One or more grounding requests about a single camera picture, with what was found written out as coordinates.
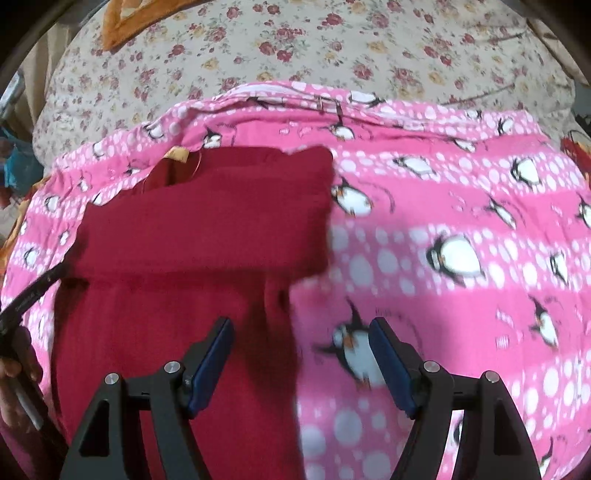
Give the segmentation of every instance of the penguin print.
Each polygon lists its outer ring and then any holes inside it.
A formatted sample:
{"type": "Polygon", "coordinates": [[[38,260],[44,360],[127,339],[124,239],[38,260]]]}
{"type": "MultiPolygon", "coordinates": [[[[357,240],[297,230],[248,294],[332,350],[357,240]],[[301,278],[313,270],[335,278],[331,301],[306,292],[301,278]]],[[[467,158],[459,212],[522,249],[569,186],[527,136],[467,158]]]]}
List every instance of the penguin print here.
{"type": "Polygon", "coordinates": [[[25,252],[22,259],[24,260],[25,265],[27,267],[32,268],[35,265],[35,262],[37,261],[38,256],[39,256],[39,252],[37,250],[35,250],[34,248],[30,248],[29,250],[27,250],[25,252]]]}
{"type": "Polygon", "coordinates": [[[505,134],[509,133],[511,130],[513,130],[514,125],[515,125],[515,120],[513,120],[512,118],[505,118],[505,119],[501,118],[499,120],[499,124],[497,125],[496,131],[498,132],[499,136],[505,135],[505,134]]]}
{"type": "Polygon", "coordinates": [[[485,276],[474,247],[464,235],[440,235],[426,252],[431,268],[465,287],[465,278],[485,276]]]}
{"type": "Polygon", "coordinates": [[[484,211],[496,214],[512,230],[517,228],[515,217],[493,197],[489,196],[489,204],[484,207],[484,211]]]}
{"type": "Polygon", "coordinates": [[[582,220],[587,228],[591,228],[591,205],[585,202],[583,196],[579,193],[581,203],[579,203],[579,214],[576,218],[582,220]]]}
{"type": "Polygon", "coordinates": [[[58,243],[63,247],[70,238],[70,231],[64,230],[57,238],[58,243]]]}
{"type": "Polygon", "coordinates": [[[357,388],[371,389],[385,384],[382,372],[369,346],[369,327],[363,324],[353,302],[349,323],[341,323],[332,334],[329,346],[315,346],[317,352],[334,355],[343,369],[355,380],[357,388]]]}
{"type": "Polygon", "coordinates": [[[482,120],[482,110],[466,110],[466,117],[470,120],[482,120]]]}
{"type": "Polygon", "coordinates": [[[548,452],[544,454],[542,460],[540,460],[540,477],[544,478],[546,472],[548,471],[548,467],[550,466],[550,461],[552,459],[552,452],[554,450],[554,438],[550,437],[550,448],[548,452]]]}
{"type": "Polygon", "coordinates": [[[92,154],[95,158],[101,158],[105,156],[105,150],[103,150],[103,142],[97,142],[92,145],[92,154]]]}
{"type": "Polygon", "coordinates": [[[353,217],[367,217],[374,207],[369,197],[361,190],[352,187],[345,177],[341,177],[340,185],[333,185],[330,194],[336,204],[353,217]]]}
{"type": "Polygon", "coordinates": [[[145,125],[143,129],[152,140],[158,140],[164,136],[164,131],[159,121],[156,121],[153,124],[145,125]]]}
{"type": "Polygon", "coordinates": [[[558,252],[550,257],[550,269],[565,285],[569,284],[569,271],[566,268],[566,255],[558,252]]]}
{"type": "Polygon", "coordinates": [[[558,333],[548,310],[534,297],[529,298],[535,305],[535,324],[530,326],[530,331],[539,333],[544,343],[552,349],[558,349],[558,333]]]}
{"type": "Polygon", "coordinates": [[[57,210],[59,203],[60,203],[60,198],[57,195],[51,195],[45,199],[45,202],[44,202],[45,209],[48,212],[53,213],[57,210]]]}
{"type": "Polygon", "coordinates": [[[531,189],[542,183],[533,158],[516,158],[511,166],[511,176],[531,189]]]}
{"type": "Polygon", "coordinates": [[[425,176],[435,173],[429,166],[426,158],[423,157],[401,157],[392,160],[394,165],[406,168],[422,179],[425,176]]]}
{"type": "Polygon", "coordinates": [[[464,152],[474,153],[476,151],[476,145],[468,140],[460,140],[459,138],[455,138],[453,142],[458,148],[461,148],[464,152]]]}
{"type": "Polygon", "coordinates": [[[372,108],[384,103],[386,100],[379,98],[375,93],[358,92],[351,90],[349,94],[349,103],[357,103],[359,105],[365,105],[367,108],[372,108]]]}

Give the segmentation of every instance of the pink blanket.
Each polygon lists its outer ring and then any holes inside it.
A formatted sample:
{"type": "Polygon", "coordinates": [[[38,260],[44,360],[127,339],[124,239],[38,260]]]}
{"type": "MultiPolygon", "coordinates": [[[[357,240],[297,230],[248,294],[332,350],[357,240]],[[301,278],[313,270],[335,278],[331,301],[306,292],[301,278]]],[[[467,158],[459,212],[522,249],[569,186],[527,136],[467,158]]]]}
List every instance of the pink blanket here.
{"type": "MultiPolygon", "coordinates": [[[[386,479],[404,447],[411,422],[368,345],[376,316],[452,373],[499,372],[541,473],[561,478],[591,445],[591,194],[547,141],[524,111],[457,111],[299,82],[180,103],[56,161],[29,207],[2,304],[63,258],[88,202],[131,188],[174,145],[326,145],[337,170],[332,266],[291,292],[308,479],[386,479]]],[[[45,392],[56,288],[26,318],[45,392]]],[[[441,479],[452,474],[460,419],[441,479]]]]}

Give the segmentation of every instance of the red cloth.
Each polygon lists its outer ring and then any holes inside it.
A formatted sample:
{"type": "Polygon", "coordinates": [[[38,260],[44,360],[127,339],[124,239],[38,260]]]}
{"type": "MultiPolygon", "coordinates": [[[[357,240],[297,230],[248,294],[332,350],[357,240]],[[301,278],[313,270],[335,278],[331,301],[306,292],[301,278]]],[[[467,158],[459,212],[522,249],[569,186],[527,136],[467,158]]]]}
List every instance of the red cloth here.
{"type": "Polygon", "coordinates": [[[74,280],[56,298],[52,372],[68,439],[106,374],[146,375],[180,359],[223,315],[236,341],[191,423],[212,477],[303,479],[287,292],[327,267],[332,180],[321,147],[220,148],[203,151],[187,183],[89,205],[67,259],[74,280]]]}

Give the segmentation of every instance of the blue gripper pad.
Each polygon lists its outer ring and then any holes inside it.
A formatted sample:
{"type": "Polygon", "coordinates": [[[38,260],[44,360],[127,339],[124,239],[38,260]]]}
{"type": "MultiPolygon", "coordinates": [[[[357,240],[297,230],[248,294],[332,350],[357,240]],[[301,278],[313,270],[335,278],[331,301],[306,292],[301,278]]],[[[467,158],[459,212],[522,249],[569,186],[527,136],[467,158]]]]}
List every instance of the blue gripper pad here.
{"type": "Polygon", "coordinates": [[[193,376],[193,389],[187,406],[190,418],[195,418],[197,413],[209,405],[217,381],[232,350],[234,326],[230,319],[220,319],[219,322],[222,322],[222,325],[221,327],[216,325],[219,329],[217,336],[210,343],[207,353],[193,376]]]}
{"type": "Polygon", "coordinates": [[[414,419],[418,407],[411,394],[410,375],[388,340],[378,319],[372,320],[369,324],[369,346],[394,399],[394,403],[409,418],[414,419]]]}

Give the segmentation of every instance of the orange cloth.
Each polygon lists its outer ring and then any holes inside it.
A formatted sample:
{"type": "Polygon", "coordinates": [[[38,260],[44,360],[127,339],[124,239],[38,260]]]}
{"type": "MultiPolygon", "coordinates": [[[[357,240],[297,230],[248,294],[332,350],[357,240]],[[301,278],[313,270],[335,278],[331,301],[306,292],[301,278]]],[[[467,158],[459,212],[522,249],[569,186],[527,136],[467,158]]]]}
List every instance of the orange cloth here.
{"type": "Polygon", "coordinates": [[[103,48],[119,47],[144,28],[195,0],[111,0],[103,20],[103,48]]]}

